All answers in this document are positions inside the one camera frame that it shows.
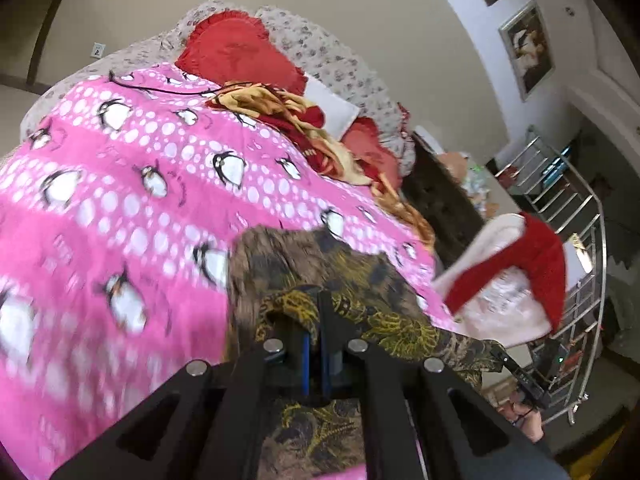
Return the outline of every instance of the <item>bed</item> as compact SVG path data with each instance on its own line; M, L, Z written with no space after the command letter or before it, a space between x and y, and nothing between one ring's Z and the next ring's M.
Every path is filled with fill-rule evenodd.
M248 227L309 230L337 212L332 233L388 254L425 313L451 328L430 287L433 257L411 229L366 187L311 171L275 129L208 109L216 86L174 65L195 25L227 9L246 10L210 0L55 85L0 169L0 252L11 256L0 292L21 327L9 350L4 341L0 442L28 478L48 478L186 362L223 359L225 254ZM292 62L376 123L407 175L412 140L375 72L300 16L255 16Z

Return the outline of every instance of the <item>red fabric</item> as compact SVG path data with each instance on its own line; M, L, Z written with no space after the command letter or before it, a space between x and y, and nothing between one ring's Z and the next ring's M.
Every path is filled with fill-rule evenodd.
M261 20L240 10L226 10L200 22L175 65L219 85L260 82L298 95L306 86L304 71L269 42Z
M525 231L513 244L458 276L444 302L452 314L474 297L498 272L519 267L529 278L533 297L558 329L564 306L566 268L562 242L542 220L522 213Z
M372 119L359 117L353 121L353 124L340 142L359 159L360 165L368 177L377 180L378 172L384 173L389 184L397 190L402 184L398 160L388 149L380 146L378 134L378 127ZM368 166L373 166L373 168L365 167L362 161L367 163Z

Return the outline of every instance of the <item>wall socket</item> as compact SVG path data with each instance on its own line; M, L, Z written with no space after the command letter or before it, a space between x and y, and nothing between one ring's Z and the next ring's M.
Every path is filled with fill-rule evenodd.
M91 57L100 59L104 55L104 49L106 45L104 43L94 43L94 47L91 49Z

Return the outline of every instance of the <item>yellow cloth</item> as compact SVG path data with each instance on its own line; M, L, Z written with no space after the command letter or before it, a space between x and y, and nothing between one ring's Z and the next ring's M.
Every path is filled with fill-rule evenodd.
M319 173L354 186L370 185L378 206L411 227L424 247L433 253L433 228L414 207L398 196L385 174L380 173L379 180L366 176L353 153L343 143L329 136L322 128L301 121L297 117L296 113L304 114L308 108L316 106L313 102L284 90L267 88L260 83L234 85L230 82L226 83L225 87L209 101L212 106L223 107L254 119L267 115L279 116L288 121L306 136L315 150L326 157L326 170L323 168Z

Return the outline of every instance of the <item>penguin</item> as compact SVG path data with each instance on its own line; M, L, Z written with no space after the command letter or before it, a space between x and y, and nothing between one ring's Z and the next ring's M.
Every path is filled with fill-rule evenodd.
M102 290L118 327L130 334L142 332L146 325L145 302L129 281L127 267L121 274L112 274Z
M155 198L164 198L168 193L168 186L164 176L158 170L158 162L155 166L145 166L140 170L142 185L146 191Z
M71 197L82 180L82 172L78 170L58 170L42 181L40 192L47 205L67 208Z
M141 90L141 92L145 95L145 97L147 97L148 99L151 99L152 101L155 101L156 99L158 99L158 96L153 95L149 90Z
M362 213L362 216L364 216L364 218L366 218L367 220L369 220L369 222L371 222L372 224L377 223L376 219L373 218L373 215L367 211L366 209L364 209L361 205L356 206L356 208L358 209L358 211L360 211Z
M290 156L287 155L285 158L277 158L276 162L282 166L282 169L293 179L300 180L302 176L298 171L298 168L291 160Z
M240 189L244 168L246 167L246 162L243 158L229 150L207 157L207 164L216 170L223 184L228 182Z
M100 117L100 124L102 128L111 128L114 131L119 131L124 124L124 121L132 114L132 108L124 104L121 99L111 99L105 101L98 108L98 117Z
M402 247L404 247L404 250L412 260L415 260L418 257L413 244L405 242L404 244L402 244Z
M398 267L404 267L404 264L402 263L402 258L400 257L400 251L398 251L397 247L394 247L394 258L398 263Z
M254 118L248 117L246 115L238 114L238 119L239 119L240 123L242 124L242 126L246 126L247 128L249 128L252 131L256 130L256 126L258 124L258 121L256 121Z
M327 226L329 232L342 240L342 234L344 233L344 217L334 209L325 209L320 214L320 219L324 225Z
M49 126L45 126L35 132L33 132L29 136L29 140L31 142L32 150L39 150L40 148L44 148L47 144L51 142L51 133L49 131Z
M185 78L187 81L197 81L198 79L200 79L198 76L193 75L193 74L188 74L186 72L182 72L182 77Z
M27 364L36 332L31 301L7 290L0 293L0 349L14 362Z
M226 251L211 249L208 242L193 248L193 260L204 277L219 288L226 287Z
M198 122L198 115L196 112L191 110L190 108L185 108L184 110L178 110L174 112L178 117L181 118L182 122L187 126L193 126Z

